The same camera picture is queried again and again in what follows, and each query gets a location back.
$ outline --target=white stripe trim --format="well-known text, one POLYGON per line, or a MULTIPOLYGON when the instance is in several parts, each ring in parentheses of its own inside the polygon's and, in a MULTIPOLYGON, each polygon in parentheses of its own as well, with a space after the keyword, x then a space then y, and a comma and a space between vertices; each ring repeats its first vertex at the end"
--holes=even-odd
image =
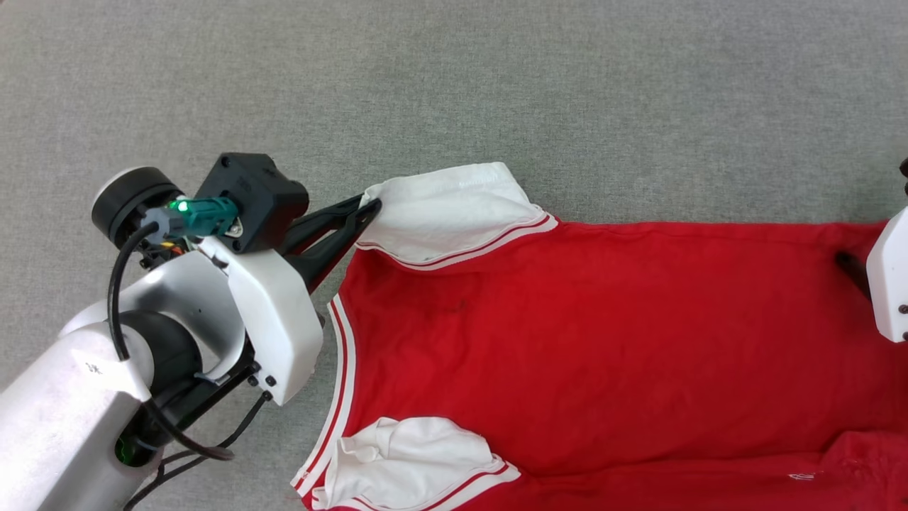
POLYGON ((389 250, 385 249, 381 245, 359 245, 359 244, 357 244, 356 247, 359 248, 359 250, 378 250, 380 252, 383 252, 383 253, 387 254, 388 256, 390 256, 395 261, 397 261, 398 263, 400 263, 402 266, 406 266, 407 268, 410 268, 413 270, 432 271, 432 270, 438 270, 438 269, 441 269, 441 268, 444 268, 447 266, 455 265, 457 263, 462 263, 464 261, 469 261, 470 259, 473 259, 475 257, 484 256, 485 254, 488 254, 498 248, 501 248, 502 246, 507 245, 508 243, 510 243, 518 238, 521 238, 525 235, 545 233, 547 231, 554 229, 557 226, 558 226, 558 220, 554 216, 546 213, 544 216, 541 216, 540 218, 536 218, 532 222, 526 222, 523 224, 510 226, 508 229, 502 231, 502 233, 506 233, 506 234, 502 235, 501 233, 499 233, 495 238, 493 238, 493 241, 489 242, 487 245, 480 245, 480 246, 473 247, 473 248, 463 250, 463 251, 459 251, 456 253, 442 255, 439 257, 439 262, 434 263, 434 264, 416 265, 416 264, 413 264, 412 262, 407 262, 407 261, 398 259, 394 254, 392 254, 389 250), (545 220, 541 224, 535 225, 532 227, 527 226, 527 225, 537 224, 543 218, 545 218, 545 220))
POLYGON ((353 382, 356 376, 356 343, 353 340, 353 330, 350 328, 350 320, 343 308, 341 296, 335 295, 331 300, 337 314, 333 315, 334 337, 338 344, 338 364, 337 375, 334 378, 334 397, 331 400, 331 409, 328 412, 328 418, 321 429, 319 440, 312 448, 306 463, 296 473, 291 481, 291 486, 296 487, 301 482, 299 488, 296 488, 300 496, 305 496, 315 486, 321 474, 328 467, 331 461, 331 446, 341 438, 343 430, 347 425, 347 419, 350 418, 350 407, 353 402, 353 382), (344 377, 344 353, 347 354, 347 374, 344 377))

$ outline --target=black bracket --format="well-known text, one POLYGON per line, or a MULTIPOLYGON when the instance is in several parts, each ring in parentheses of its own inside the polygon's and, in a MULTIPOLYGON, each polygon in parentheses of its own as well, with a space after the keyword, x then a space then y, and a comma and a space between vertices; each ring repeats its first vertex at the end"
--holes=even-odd
POLYGON ((279 251, 311 293, 340 262, 381 210, 381 201, 360 207, 362 195, 310 213, 291 224, 279 251))

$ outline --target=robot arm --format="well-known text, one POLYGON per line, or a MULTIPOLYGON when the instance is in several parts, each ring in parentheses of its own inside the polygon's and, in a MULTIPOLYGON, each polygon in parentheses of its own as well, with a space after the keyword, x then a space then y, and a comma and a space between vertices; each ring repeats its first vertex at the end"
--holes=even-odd
POLYGON ((0 502, 122 509, 173 439, 144 399, 180 431, 246 381, 288 402, 321 350, 309 293, 380 209, 355 199, 300 218, 305 188, 266 155, 221 155, 194 199, 149 167, 108 183, 92 219, 118 247, 161 215, 199 237, 139 245, 151 271, 119 299, 128 364, 99 302, 0 395, 0 502), (200 343, 218 358, 207 370, 200 343))

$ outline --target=red jersey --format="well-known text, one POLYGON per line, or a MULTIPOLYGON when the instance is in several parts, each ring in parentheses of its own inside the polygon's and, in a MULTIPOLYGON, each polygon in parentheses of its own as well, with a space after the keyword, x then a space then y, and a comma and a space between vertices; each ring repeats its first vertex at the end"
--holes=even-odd
POLYGON ((331 303, 310 508, 908 509, 882 225, 584 225, 502 164, 391 180, 331 303))

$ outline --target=white robot arm casing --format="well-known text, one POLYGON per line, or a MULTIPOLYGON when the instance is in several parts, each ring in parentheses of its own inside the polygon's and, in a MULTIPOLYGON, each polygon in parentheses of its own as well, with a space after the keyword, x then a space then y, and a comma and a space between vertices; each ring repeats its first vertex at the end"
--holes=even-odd
POLYGON ((867 281, 876 328, 901 343, 908 337, 908 215, 894 216, 867 256, 867 281))

